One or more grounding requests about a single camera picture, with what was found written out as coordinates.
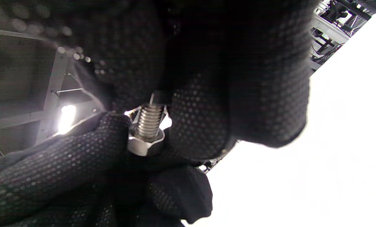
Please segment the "white background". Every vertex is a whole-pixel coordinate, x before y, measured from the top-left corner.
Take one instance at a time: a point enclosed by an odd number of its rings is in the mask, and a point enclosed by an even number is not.
[[[208,173],[194,227],[376,227],[376,15],[311,77],[308,126],[281,149],[240,143]]]

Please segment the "metal frame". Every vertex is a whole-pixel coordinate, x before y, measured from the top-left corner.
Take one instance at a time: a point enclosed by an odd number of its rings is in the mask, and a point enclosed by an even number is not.
[[[320,30],[321,32],[329,36],[332,40],[335,40],[338,43],[346,43],[350,39],[350,37],[347,36],[338,27],[335,27],[330,22],[326,21],[325,19],[316,14],[314,14],[311,26]]]
[[[68,64],[68,57],[66,54],[56,51],[54,64],[52,66],[51,77],[49,79],[48,90],[46,92],[45,104],[43,111],[54,112],[59,103],[59,97],[56,95],[57,91],[61,90],[63,80],[66,74]],[[52,118],[45,118],[39,123],[37,139],[35,143],[45,140],[51,136],[51,129],[55,120]]]

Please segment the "finger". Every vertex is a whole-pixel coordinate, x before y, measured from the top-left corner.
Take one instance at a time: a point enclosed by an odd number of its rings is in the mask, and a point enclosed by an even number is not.
[[[186,158],[218,157],[230,138],[227,80],[220,69],[223,27],[220,14],[195,9],[185,29],[174,74],[179,75],[172,98],[170,142]]]
[[[148,172],[159,172],[180,166],[199,166],[200,162],[182,156],[181,152],[170,144],[170,129],[164,130],[165,138],[161,152],[154,156],[144,157],[140,160],[142,167]]]
[[[33,213],[125,159],[129,124],[125,115],[108,113],[95,131],[61,138],[1,171],[0,223]]]
[[[317,1],[227,2],[232,133],[286,145],[306,124],[309,23]],[[263,21],[270,15],[277,16]]]
[[[93,99],[110,98],[101,93],[111,88],[115,108],[130,110],[158,86],[165,48],[151,0],[2,0],[0,8],[15,29],[47,37],[50,46],[80,62],[75,71]]]
[[[193,224],[212,213],[212,190],[198,168],[180,167],[163,171],[149,179],[148,196],[163,215]]]
[[[176,217],[165,216],[150,204],[133,215],[131,227],[184,227]]]

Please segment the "gloved hand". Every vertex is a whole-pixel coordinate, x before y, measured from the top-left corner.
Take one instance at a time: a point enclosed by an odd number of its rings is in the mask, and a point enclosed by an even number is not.
[[[305,126],[315,3],[203,4],[185,10],[166,43],[150,0],[0,0],[16,29],[71,56],[101,106],[68,134],[0,158],[0,226],[182,226],[209,216],[199,161],[237,139],[280,147]],[[173,90],[164,149],[137,157],[123,113],[164,83]]]

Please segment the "metal rod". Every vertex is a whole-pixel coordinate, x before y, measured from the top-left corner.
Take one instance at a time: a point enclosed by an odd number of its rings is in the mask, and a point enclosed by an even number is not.
[[[2,156],[4,156],[4,154],[0,151],[0,153],[2,154]]]
[[[48,40],[44,37],[39,37],[39,36],[33,36],[25,33],[20,33],[20,32],[10,32],[10,31],[4,31],[0,30],[0,35],[2,36],[12,36],[12,37],[20,37],[20,38],[25,38],[25,39],[33,39],[33,40]]]
[[[62,93],[62,92],[68,92],[68,91],[74,91],[74,90],[82,90],[82,89],[59,90],[56,93]]]
[[[73,76],[73,74],[71,74],[71,73],[67,73],[67,75],[72,76],[73,79],[74,79],[75,81],[77,81],[77,83],[79,83],[79,84],[81,85],[81,82],[80,82],[75,76]]]

